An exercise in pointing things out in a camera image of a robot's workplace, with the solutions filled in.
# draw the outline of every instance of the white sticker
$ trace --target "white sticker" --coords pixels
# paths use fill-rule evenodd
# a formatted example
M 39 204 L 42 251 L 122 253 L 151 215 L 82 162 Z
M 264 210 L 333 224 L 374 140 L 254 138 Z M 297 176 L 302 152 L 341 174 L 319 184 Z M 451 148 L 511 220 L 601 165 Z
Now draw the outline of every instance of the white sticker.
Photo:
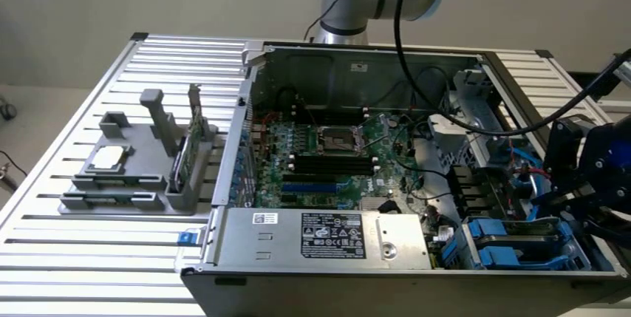
M 447 242 L 449 239 L 454 236 L 454 227 L 447 225 L 442 225 L 438 228 L 438 240 L 442 242 Z
M 260 212 L 252 216 L 252 224 L 278 224 L 278 213 L 276 212 Z
M 367 72 L 369 65 L 367 64 L 351 64 L 351 72 Z

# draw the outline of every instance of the blue tab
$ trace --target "blue tab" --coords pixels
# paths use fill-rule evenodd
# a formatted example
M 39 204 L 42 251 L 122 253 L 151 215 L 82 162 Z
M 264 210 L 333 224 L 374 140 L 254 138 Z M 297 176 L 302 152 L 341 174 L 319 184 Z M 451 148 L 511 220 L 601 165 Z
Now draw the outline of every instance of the blue tab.
M 482 260 L 486 267 L 519 269 L 521 263 L 511 247 L 487 247 L 478 252 L 481 253 L 481 260 L 482 256 L 486 256 L 486 261 Z
M 506 236 L 506 228 L 501 219 L 477 219 L 485 236 Z
M 562 222 L 561 225 L 558 226 L 558 229 L 563 235 L 563 242 L 567 242 L 574 237 L 574 232 L 573 232 L 573 229 L 570 228 L 569 223 Z
M 446 264 L 447 264 L 447 260 L 450 260 L 451 254 L 454 253 L 457 248 L 458 248 L 458 244 L 455 242 L 455 239 L 451 238 L 451 241 L 449 242 L 447 247 L 443 248 L 443 254 L 442 254 L 443 262 Z
M 562 270 L 569 264 L 569 256 L 555 256 L 543 263 L 522 262 L 522 270 Z
M 478 220 L 475 219 L 473 222 L 469 223 L 470 225 L 470 231 L 471 231 L 471 236 L 474 239 L 478 239 L 482 237 L 482 229 L 481 229 L 481 224 L 478 223 Z
M 178 245 L 180 247 L 196 247 L 198 246 L 198 234 L 192 232 L 180 232 L 178 236 Z

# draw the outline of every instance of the circuit board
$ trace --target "circuit board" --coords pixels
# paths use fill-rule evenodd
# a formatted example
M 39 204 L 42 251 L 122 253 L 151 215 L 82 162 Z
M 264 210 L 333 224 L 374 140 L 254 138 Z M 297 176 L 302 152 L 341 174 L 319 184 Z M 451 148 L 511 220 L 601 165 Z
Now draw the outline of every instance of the circuit board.
M 182 191 L 184 184 L 192 177 L 199 143 L 204 137 L 204 117 L 202 113 L 202 105 L 199 104 L 199 88 L 194 84 L 191 85 L 190 100 L 192 119 L 188 123 L 187 134 L 182 139 L 180 151 L 176 160 L 174 161 L 172 172 L 170 175 L 171 186 L 178 190 L 178 192 Z
M 390 114 L 378 114 L 358 126 L 318 126 L 279 119 L 263 128 L 258 154 L 258 191 L 255 205 L 263 208 L 359 209 L 363 198 L 405 198 L 414 174 L 395 162 L 393 140 L 409 143 L 407 131 L 389 125 Z M 415 166 L 413 157 L 399 152 L 399 161 Z M 371 174 L 335 174 L 335 183 L 287 183 L 297 175 L 293 159 L 366 158 Z

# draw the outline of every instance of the floor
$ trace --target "floor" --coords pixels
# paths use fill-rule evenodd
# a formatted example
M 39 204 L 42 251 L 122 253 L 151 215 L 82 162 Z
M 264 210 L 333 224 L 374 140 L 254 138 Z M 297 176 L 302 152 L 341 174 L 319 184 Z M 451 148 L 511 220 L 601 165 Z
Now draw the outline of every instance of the floor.
M 613 99 L 629 100 L 631 89 L 614 92 Z M 38 86 L 0 85 L 0 95 L 16 106 L 18 117 L 0 120 L 0 149 L 7 151 L 18 164 L 30 171 L 55 140 L 67 121 L 82 105 L 91 89 L 47 88 Z M 10 170 L 18 182 L 24 178 L 18 170 Z M 10 194 L 0 190 L 0 208 Z M 617 306 L 594 304 L 566 313 L 562 317 L 629 317 L 631 299 Z

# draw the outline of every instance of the blue latch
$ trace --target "blue latch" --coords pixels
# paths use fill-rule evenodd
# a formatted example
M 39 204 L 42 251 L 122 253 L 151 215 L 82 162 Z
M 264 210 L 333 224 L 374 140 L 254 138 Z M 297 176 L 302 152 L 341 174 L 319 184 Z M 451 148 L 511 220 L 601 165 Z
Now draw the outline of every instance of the blue latch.
M 555 256 L 547 262 L 521 262 L 511 247 L 487 247 L 478 253 L 487 269 L 562 270 L 569 262 L 567 256 Z
M 198 234 L 192 232 L 180 232 L 178 236 L 178 245 L 180 247 L 196 247 L 198 246 Z

